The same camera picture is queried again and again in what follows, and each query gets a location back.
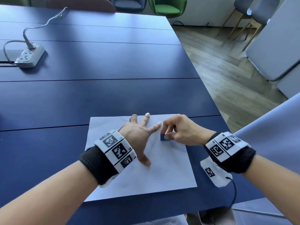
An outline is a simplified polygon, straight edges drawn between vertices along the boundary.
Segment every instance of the electrical socket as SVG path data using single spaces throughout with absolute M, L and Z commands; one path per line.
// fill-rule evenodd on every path
M 42 57 L 45 48 L 36 43 L 33 43 L 33 45 L 35 46 L 35 49 L 30 50 L 26 48 L 15 61 L 15 64 L 19 68 L 33 68 Z

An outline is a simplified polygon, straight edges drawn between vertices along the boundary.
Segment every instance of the wall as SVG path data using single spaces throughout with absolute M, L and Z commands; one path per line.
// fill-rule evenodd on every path
M 254 0 L 252 7 L 259 0 Z M 47 0 L 32 0 L 32 5 L 36 7 L 45 7 Z M 233 10 L 234 0 L 187 0 L 187 7 L 184 14 L 178 18 L 170 19 L 170 23 L 180 20 L 186 25 L 203 26 L 209 23 L 210 26 L 221 26 L 228 15 Z M 152 11 L 147 3 L 144 14 L 152 15 Z M 233 27 L 237 21 L 237 17 L 226 24 L 228 27 Z M 242 20 L 240 26 L 244 26 L 249 20 Z

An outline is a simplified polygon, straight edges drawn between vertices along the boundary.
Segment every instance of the qr-like code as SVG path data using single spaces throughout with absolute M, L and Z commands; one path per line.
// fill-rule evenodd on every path
M 205 169 L 206 173 L 208 174 L 208 176 L 211 178 L 213 176 L 215 176 L 215 174 L 212 172 L 212 170 L 210 168 L 206 168 Z
M 122 143 L 120 143 L 112 149 L 112 152 L 118 159 L 121 159 L 127 153 L 127 150 Z
M 121 162 L 121 165 L 125 168 L 131 162 L 132 162 L 132 158 L 130 155 L 128 155 L 125 159 L 123 159 L 123 161 Z
M 103 140 L 105 137 L 107 137 L 108 135 L 110 135 L 110 133 L 108 132 L 107 134 L 105 134 L 103 137 L 100 138 L 100 140 Z
M 225 148 L 226 150 L 230 149 L 232 146 L 234 146 L 234 143 L 229 140 L 227 137 L 224 138 L 222 141 L 219 142 L 219 144 Z
M 218 145 L 213 146 L 209 150 L 215 155 L 215 157 L 218 157 L 224 152 Z
M 228 136 L 228 138 L 230 139 L 230 140 L 232 140 L 234 143 L 238 143 L 238 142 L 240 142 L 241 140 L 240 139 L 238 139 L 236 136 L 234 136 L 234 135 L 230 135 L 230 136 Z
M 103 140 L 103 143 L 109 148 L 110 146 L 114 145 L 116 142 L 118 142 L 118 140 L 111 135 L 110 137 L 106 138 L 105 140 Z

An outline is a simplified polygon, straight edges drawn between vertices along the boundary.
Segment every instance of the wooden floor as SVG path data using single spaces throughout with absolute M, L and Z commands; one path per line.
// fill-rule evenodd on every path
M 246 41 L 245 34 L 232 41 L 227 39 L 231 29 L 223 29 L 218 35 L 217 28 L 173 28 L 231 132 L 287 100 L 242 52 L 255 30 Z

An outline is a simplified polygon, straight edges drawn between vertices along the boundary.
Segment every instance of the tabletop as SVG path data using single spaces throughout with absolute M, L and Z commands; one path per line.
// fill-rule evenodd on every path
M 59 11 L 0 5 L 0 46 Z M 229 131 L 165 17 L 72 10 L 28 38 L 46 49 L 37 66 L 0 68 L 0 207 L 75 162 L 92 116 L 182 113 Z M 198 187 L 85 202 L 69 223 L 134 224 L 229 205 L 232 184 L 215 187 L 200 166 L 206 151 L 187 152 Z M 233 178 L 236 202 L 263 197 Z

